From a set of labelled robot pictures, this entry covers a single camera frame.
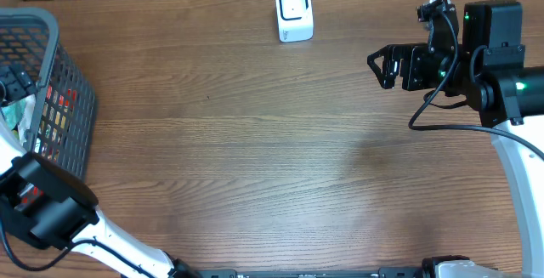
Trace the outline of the teal tissue packet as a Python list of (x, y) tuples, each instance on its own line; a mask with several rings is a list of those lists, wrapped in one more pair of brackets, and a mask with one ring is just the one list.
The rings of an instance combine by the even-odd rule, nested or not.
[(2, 108), (4, 121), (21, 145), (26, 142), (26, 131), (31, 127), (35, 104), (36, 96), (33, 94)]

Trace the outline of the red spaghetti packet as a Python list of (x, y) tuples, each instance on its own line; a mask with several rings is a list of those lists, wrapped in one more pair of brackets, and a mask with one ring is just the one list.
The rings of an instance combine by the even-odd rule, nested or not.
[(76, 115), (77, 91), (68, 88), (63, 94), (48, 87), (45, 99), (33, 151), (80, 177), (79, 128), (71, 119)]

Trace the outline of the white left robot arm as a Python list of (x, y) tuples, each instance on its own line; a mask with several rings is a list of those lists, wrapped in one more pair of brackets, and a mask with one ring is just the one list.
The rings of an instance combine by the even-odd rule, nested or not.
[[(149, 247), (112, 223), (96, 195), (46, 158), (25, 150), (6, 122), (1, 124), (1, 242), (13, 264), (38, 272), (70, 252), (95, 258), (123, 277), (197, 277), (189, 265)], [(37, 249), (55, 247), (50, 263), (30, 266), (15, 254), (13, 235)]]

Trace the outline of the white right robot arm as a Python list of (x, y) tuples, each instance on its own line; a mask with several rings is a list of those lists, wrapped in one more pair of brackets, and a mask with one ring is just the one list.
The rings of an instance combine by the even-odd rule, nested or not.
[[(515, 0), (467, 3), (461, 16), (451, 0), (416, 10), (429, 32), (425, 43), (389, 44), (367, 57), (382, 88), (397, 77), (406, 91), (425, 91), (409, 121), (416, 131), (489, 134), (505, 171), (522, 244), (522, 277), (543, 275), (543, 69), (524, 64), (523, 8)], [(454, 108), (479, 113), (478, 125), (418, 125), (438, 93), (464, 96)]]

